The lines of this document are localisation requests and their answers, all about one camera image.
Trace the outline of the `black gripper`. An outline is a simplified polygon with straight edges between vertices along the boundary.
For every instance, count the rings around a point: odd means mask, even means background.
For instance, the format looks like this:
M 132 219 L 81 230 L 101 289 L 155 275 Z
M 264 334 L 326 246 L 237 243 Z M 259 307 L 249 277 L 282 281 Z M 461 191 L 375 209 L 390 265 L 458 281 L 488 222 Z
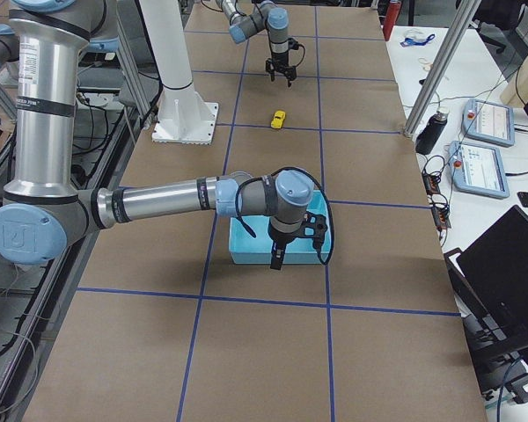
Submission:
M 297 73 L 296 67 L 290 65 L 290 53 L 272 53 L 271 57 L 266 60 L 265 70 L 270 75 L 271 82 L 275 81 L 275 73 L 286 75 L 287 84 L 290 87 L 294 80 L 293 75 Z
M 293 242 L 296 237 L 293 233 L 284 233 L 276 228 L 269 228 L 268 235 L 272 240 L 270 268 L 281 270 L 283 254 L 286 251 L 287 245 Z

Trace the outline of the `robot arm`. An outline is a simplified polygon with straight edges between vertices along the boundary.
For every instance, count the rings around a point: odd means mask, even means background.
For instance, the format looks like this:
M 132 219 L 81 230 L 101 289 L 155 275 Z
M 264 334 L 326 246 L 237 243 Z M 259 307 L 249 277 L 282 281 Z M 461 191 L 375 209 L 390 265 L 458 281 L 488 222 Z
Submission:
M 273 1 L 253 1 L 251 14 L 244 13 L 237 1 L 216 1 L 216 8 L 205 1 L 201 4 L 225 15 L 229 22 L 229 34 L 236 44 L 248 41 L 256 34 L 266 31 L 270 56 L 265 62 L 265 71 L 272 82 L 281 74 L 290 87 L 297 79 L 297 67 L 303 62 L 305 47 L 289 35 L 289 13 Z
M 172 1 L 139 1 L 162 85 L 155 142 L 209 144 L 218 103 L 205 102 L 194 87 L 180 9 Z M 216 1 L 237 43 L 268 32 L 266 71 L 296 77 L 289 51 L 288 12 L 260 1 L 249 15 L 234 1 Z M 282 267 L 287 245 L 305 236 L 312 215 L 311 176 L 297 168 L 249 178 L 198 178 L 166 186 L 77 190 L 70 182 L 78 57 L 86 47 L 118 47 L 116 1 L 10 1 L 9 19 L 19 36 L 17 146 L 14 178 L 0 207 L 0 255 L 23 265 L 58 257 L 81 238 L 116 223 L 216 210 L 221 216 L 269 217 L 272 269 Z

